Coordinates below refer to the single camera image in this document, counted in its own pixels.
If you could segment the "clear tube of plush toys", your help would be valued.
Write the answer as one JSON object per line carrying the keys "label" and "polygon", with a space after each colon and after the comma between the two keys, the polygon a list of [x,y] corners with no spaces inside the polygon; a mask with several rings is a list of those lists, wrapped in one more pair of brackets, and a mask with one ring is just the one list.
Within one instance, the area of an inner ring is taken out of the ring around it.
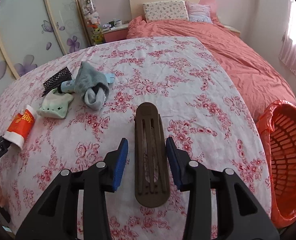
{"label": "clear tube of plush toys", "polygon": [[105,42],[99,13],[94,0],[80,0],[86,30],[93,46]]}

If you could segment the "floral sliding wardrobe door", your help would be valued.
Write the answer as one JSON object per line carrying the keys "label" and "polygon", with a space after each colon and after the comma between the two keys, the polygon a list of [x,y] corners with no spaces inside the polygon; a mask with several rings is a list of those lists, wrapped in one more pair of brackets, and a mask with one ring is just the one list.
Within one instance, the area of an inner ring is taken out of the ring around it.
{"label": "floral sliding wardrobe door", "polygon": [[0,97],[19,77],[88,46],[77,0],[0,0]]}

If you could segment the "pink curtain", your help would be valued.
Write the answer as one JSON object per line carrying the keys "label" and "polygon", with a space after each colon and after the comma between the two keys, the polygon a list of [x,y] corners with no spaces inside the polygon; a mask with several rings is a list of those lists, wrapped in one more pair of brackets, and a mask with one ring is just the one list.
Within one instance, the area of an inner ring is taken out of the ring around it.
{"label": "pink curtain", "polygon": [[291,38],[283,39],[279,59],[296,77],[296,44]]}

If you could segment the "grey green sock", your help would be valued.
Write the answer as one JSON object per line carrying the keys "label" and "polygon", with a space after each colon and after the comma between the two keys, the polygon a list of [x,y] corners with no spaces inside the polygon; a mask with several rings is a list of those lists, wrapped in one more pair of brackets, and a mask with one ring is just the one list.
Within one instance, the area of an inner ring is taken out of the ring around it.
{"label": "grey green sock", "polygon": [[90,63],[83,61],[75,78],[74,92],[86,106],[99,111],[109,96],[107,78]]}

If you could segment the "mint green cat sock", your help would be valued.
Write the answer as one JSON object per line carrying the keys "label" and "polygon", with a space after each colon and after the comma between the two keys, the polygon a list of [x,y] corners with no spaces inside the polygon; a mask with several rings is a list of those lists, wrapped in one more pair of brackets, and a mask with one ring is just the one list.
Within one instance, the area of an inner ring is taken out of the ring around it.
{"label": "mint green cat sock", "polygon": [[68,106],[73,101],[72,94],[60,94],[57,89],[52,89],[44,98],[37,114],[54,119],[64,119],[68,112]]}

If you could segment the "red white paper cup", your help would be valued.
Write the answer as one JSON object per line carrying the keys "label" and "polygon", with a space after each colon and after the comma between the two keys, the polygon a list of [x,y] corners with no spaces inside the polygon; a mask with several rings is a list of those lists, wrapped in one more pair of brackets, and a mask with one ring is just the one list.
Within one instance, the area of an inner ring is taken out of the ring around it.
{"label": "red white paper cup", "polygon": [[37,119],[37,112],[26,105],[23,114],[18,113],[2,136],[5,140],[23,150],[24,143]]}

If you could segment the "floral print pillow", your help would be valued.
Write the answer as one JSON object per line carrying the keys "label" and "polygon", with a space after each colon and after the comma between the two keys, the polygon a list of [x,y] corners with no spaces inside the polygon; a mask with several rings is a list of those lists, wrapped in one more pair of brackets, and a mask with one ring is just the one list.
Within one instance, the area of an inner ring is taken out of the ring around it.
{"label": "floral print pillow", "polygon": [[143,10],[147,22],[163,20],[189,20],[185,1],[183,0],[143,3]]}

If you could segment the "black beaded mat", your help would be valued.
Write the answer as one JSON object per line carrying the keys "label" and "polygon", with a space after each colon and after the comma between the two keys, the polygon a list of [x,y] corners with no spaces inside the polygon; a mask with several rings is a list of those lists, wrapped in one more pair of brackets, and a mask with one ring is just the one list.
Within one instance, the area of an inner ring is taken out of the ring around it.
{"label": "black beaded mat", "polygon": [[68,69],[68,67],[62,68],[60,71],[58,71],[56,74],[54,74],[43,83],[44,92],[42,94],[42,97],[46,96],[51,90],[59,87],[61,83],[70,80],[72,80],[72,74],[70,70]]}

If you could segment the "pink bedside table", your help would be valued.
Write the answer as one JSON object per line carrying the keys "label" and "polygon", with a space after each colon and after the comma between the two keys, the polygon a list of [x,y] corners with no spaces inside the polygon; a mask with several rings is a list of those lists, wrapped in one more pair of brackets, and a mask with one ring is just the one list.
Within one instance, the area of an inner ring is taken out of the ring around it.
{"label": "pink bedside table", "polygon": [[110,30],[104,31],[104,39],[106,43],[125,40],[128,34],[128,23],[122,24],[118,27],[111,28]]}

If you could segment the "white mug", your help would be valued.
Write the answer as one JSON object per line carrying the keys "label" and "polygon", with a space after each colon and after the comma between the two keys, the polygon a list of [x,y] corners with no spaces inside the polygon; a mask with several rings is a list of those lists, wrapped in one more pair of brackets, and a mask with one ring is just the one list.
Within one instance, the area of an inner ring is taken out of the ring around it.
{"label": "white mug", "polygon": [[123,24],[122,20],[117,20],[117,21],[114,22],[115,27],[120,27],[120,26],[122,26],[122,24]]}

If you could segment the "orange plastic laundry basket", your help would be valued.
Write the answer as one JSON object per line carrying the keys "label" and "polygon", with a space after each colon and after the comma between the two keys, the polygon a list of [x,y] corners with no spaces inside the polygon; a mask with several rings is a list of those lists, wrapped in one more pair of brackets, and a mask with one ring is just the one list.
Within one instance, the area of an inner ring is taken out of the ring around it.
{"label": "orange plastic laundry basket", "polygon": [[256,127],[269,170],[271,220],[277,228],[284,228],[296,221],[296,106],[274,101]]}

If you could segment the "white pink floral bedspread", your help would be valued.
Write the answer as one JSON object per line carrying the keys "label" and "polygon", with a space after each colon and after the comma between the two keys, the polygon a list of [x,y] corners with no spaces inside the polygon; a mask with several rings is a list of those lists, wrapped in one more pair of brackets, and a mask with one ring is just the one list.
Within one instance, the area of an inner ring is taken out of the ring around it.
{"label": "white pink floral bedspread", "polygon": [[157,107],[164,135],[173,137],[177,148],[209,169],[232,168],[264,210],[271,211],[268,167],[255,123],[223,65],[195,38],[136,38],[39,66],[0,96],[0,135],[26,105],[40,108],[45,80],[64,67],[77,74],[82,62],[115,75],[102,109],[93,111],[76,96],[64,119],[38,116],[22,150],[9,149],[0,159],[13,232],[60,170],[85,170],[126,138],[121,186],[106,195],[113,239],[181,239],[187,192],[171,185],[167,202],[152,209],[135,198],[134,117],[143,102]]}

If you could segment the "pink striped pillow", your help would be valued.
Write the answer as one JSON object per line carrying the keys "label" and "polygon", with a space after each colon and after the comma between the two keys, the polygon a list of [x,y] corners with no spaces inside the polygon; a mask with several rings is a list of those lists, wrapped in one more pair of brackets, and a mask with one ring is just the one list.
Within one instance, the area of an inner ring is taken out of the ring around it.
{"label": "pink striped pillow", "polygon": [[211,7],[186,1],[186,8],[190,22],[211,23]]}

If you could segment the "coral pink duvet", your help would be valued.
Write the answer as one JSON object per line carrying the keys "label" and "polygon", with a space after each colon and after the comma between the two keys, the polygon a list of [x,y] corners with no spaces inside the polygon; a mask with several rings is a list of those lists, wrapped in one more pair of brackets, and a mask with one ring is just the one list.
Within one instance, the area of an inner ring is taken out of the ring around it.
{"label": "coral pink duvet", "polygon": [[146,22],[143,16],[138,16],[128,25],[128,39],[157,36],[197,38],[230,76],[254,120],[276,100],[296,106],[296,97],[287,81],[222,24],[182,20]]}

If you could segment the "brown wooden comb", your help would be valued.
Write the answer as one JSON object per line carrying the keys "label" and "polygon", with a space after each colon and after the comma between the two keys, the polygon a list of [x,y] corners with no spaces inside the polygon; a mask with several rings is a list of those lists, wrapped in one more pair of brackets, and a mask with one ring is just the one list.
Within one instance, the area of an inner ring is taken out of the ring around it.
{"label": "brown wooden comb", "polygon": [[144,102],[135,116],[135,197],[140,205],[156,208],[170,195],[165,137],[157,107]]}

